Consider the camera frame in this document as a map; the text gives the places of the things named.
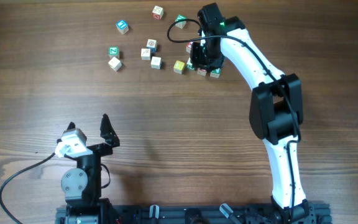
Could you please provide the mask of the wooden K letter block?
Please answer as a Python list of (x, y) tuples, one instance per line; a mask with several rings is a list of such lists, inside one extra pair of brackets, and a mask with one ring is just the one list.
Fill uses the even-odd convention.
[(202, 76), (205, 77), (206, 74), (207, 74), (207, 71), (204, 70), (204, 69), (198, 68), (198, 69), (197, 69), (197, 74), (202, 75)]

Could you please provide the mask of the red I letter block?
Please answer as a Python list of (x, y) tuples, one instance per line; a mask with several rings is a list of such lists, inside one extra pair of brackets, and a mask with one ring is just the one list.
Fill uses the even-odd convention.
[(186, 45), (186, 51), (187, 51), (188, 53), (191, 52), (192, 46), (193, 46), (193, 42), (189, 42), (189, 43)]

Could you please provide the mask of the wooden fish nine block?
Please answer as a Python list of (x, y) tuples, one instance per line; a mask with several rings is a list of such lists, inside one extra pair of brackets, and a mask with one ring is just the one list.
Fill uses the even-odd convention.
[(161, 69), (162, 66), (162, 59), (160, 57), (153, 56), (150, 61), (150, 66), (153, 69)]

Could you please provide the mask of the green sided wooden block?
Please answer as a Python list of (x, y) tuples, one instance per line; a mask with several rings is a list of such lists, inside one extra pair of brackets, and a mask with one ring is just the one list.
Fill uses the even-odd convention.
[(194, 66), (193, 66), (193, 64), (192, 64), (192, 62), (191, 62), (191, 58), (188, 59), (188, 61), (187, 61), (187, 63), (186, 63), (186, 67), (187, 67), (187, 69), (189, 69), (189, 70), (195, 70), (195, 68), (194, 68)]

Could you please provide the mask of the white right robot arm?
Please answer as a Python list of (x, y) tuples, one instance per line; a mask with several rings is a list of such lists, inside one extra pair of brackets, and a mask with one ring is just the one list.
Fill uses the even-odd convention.
[(292, 223), (309, 214), (300, 182), (297, 144), (301, 140), (303, 101), (300, 79), (272, 65), (236, 16), (224, 18), (215, 3), (197, 13), (201, 42), (194, 42), (194, 67), (212, 72), (229, 59), (252, 90), (249, 121), (268, 152), (273, 177), (275, 221)]

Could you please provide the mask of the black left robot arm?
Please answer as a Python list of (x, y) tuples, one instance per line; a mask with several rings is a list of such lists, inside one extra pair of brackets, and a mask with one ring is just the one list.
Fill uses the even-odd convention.
[(61, 180), (65, 201), (72, 207), (92, 207), (101, 197), (101, 158), (113, 154), (120, 146), (108, 115), (104, 114), (100, 125), (100, 137), (104, 142), (87, 146), (87, 137), (81, 129), (70, 123), (63, 132), (55, 153), (76, 162), (76, 167), (67, 171)]

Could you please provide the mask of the yellow letter block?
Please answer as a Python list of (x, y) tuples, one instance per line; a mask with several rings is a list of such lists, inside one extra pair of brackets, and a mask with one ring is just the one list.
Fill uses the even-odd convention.
[(185, 69), (185, 63), (177, 60), (173, 66), (173, 71), (175, 73), (183, 74), (184, 69)]

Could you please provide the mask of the green N block top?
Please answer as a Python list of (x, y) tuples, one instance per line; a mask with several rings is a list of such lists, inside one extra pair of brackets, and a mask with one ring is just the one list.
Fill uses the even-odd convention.
[(186, 25), (186, 17), (179, 14), (177, 15), (177, 18), (175, 19), (175, 22), (176, 22), (176, 26), (180, 29), (183, 29)]

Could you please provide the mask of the blue sided picture block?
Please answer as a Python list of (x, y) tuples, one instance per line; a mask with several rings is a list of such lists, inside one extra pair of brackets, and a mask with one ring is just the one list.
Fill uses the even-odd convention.
[(151, 52), (156, 52), (157, 51), (157, 46), (158, 46), (158, 43), (157, 43), (156, 40), (154, 40), (154, 39), (148, 39), (147, 40), (146, 48), (150, 49)]

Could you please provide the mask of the wooden picture block centre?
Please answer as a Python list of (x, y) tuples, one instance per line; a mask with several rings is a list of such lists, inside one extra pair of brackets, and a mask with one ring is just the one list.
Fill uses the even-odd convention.
[(150, 49), (141, 49), (141, 53), (140, 53), (141, 59), (142, 60), (151, 60), (152, 57), (152, 53)]

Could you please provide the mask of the red letter block top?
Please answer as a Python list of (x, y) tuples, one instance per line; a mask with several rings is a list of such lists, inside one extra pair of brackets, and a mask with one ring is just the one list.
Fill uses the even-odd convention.
[(163, 8), (160, 6), (155, 6), (152, 11), (153, 18), (161, 20), (163, 17)]

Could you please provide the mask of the plain wooden block left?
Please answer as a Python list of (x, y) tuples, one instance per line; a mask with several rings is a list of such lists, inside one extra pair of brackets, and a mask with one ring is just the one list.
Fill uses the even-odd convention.
[(108, 62), (108, 65), (114, 70), (114, 71), (118, 71), (121, 67), (122, 67), (122, 62), (116, 58), (113, 57), (110, 59), (110, 61)]

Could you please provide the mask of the green Z letter block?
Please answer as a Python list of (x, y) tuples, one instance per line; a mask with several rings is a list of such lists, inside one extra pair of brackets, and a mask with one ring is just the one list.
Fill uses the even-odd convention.
[(110, 58), (113, 58), (113, 57), (119, 58), (119, 54), (120, 54), (119, 47), (117, 47), (117, 46), (109, 47), (109, 57)]

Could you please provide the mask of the blue I letter block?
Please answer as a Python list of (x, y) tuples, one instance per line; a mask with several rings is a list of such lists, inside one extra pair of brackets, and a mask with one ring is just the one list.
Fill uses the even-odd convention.
[(116, 27), (121, 34), (125, 34), (129, 31), (129, 26), (126, 21), (120, 20), (116, 22)]

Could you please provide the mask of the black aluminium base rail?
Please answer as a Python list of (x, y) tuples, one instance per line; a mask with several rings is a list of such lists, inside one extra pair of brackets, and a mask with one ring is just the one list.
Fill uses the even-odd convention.
[(88, 208), (58, 208), (56, 224), (65, 223), (111, 223), (111, 224), (268, 224), (268, 223), (332, 223), (331, 210), (326, 203), (304, 200), (293, 208), (280, 208), (275, 202), (244, 206), (161, 207), (151, 205), (111, 205), (103, 200)]

